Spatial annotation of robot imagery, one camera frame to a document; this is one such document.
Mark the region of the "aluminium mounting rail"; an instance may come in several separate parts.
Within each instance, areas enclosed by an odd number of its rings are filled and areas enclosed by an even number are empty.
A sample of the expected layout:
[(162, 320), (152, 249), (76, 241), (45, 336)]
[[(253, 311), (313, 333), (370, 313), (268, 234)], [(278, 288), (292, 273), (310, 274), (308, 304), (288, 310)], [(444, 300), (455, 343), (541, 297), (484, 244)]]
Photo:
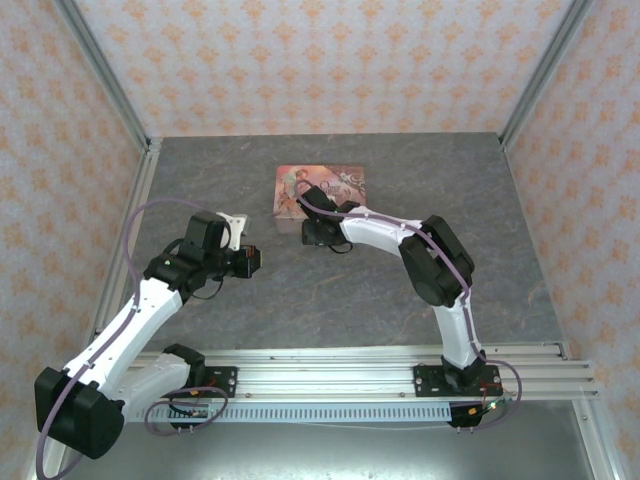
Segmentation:
[(435, 346), (206, 350), (206, 366), (238, 368), (236, 399), (248, 402), (479, 402), (595, 399), (601, 386), (587, 361), (571, 360), (559, 344), (490, 345), (487, 365), (504, 393), (482, 397), (417, 397), (413, 367), (441, 365)]

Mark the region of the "aluminium side rail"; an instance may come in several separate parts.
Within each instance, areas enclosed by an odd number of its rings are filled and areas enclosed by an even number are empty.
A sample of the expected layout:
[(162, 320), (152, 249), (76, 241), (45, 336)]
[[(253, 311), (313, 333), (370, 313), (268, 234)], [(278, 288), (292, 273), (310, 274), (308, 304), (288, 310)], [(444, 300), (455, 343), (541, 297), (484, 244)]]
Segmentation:
[(133, 177), (129, 196), (125, 203), (121, 225), (103, 282), (100, 300), (95, 308), (94, 319), (88, 342), (91, 343), (103, 328), (118, 314), (127, 298), (128, 267), (124, 260), (123, 241), (125, 224), (133, 211), (144, 204), (148, 197), (157, 167), (164, 138), (154, 137), (140, 158), (138, 169)]

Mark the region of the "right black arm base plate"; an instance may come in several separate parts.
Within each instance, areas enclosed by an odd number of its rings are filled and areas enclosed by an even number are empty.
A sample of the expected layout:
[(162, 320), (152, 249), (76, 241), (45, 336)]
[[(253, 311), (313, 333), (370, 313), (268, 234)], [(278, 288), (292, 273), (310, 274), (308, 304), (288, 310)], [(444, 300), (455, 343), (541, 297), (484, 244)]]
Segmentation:
[(491, 365), (459, 370), (419, 364), (413, 367), (413, 385), (417, 397), (496, 397), (504, 393), (499, 370)]

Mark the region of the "aluminium frame post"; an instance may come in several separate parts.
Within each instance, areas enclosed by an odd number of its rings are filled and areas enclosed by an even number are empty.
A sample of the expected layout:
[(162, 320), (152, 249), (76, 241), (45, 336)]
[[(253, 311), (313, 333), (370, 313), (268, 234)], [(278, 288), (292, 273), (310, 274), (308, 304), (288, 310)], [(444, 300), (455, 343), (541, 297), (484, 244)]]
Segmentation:
[(76, 0), (53, 0), (53, 3), (74, 35), (134, 143), (142, 151), (146, 151), (150, 139), (145, 128), (78, 3)]
[(504, 151), (515, 144), (519, 132), (526, 124), (562, 57), (571, 46), (574, 36), (581, 28), (593, 3), (594, 0), (571, 0), (499, 135)]

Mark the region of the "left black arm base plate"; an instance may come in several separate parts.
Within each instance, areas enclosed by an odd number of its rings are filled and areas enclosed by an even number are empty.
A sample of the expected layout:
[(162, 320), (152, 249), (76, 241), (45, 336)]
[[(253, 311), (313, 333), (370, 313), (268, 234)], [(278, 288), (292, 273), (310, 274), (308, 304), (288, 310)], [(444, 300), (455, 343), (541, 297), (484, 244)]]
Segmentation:
[[(215, 387), (217, 390), (224, 391), (229, 398), (236, 395), (236, 387), (238, 383), (238, 368), (234, 366), (206, 366), (204, 385), (206, 387)], [(220, 398), (218, 391), (204, 391), (202, 398)]]

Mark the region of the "pink decorated tin box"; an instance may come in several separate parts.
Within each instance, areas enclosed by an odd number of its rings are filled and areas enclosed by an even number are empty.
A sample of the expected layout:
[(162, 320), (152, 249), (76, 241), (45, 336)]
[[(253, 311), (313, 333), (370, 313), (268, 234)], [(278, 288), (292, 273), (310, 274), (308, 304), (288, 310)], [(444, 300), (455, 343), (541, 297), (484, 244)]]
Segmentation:
[(366, 203), (365, 169), (353, 165), (281, 165), (277, 168), (273, 216), (279, 234), (299, 234), (307, 218), (297, 195), (319, 187), (336, 205)]

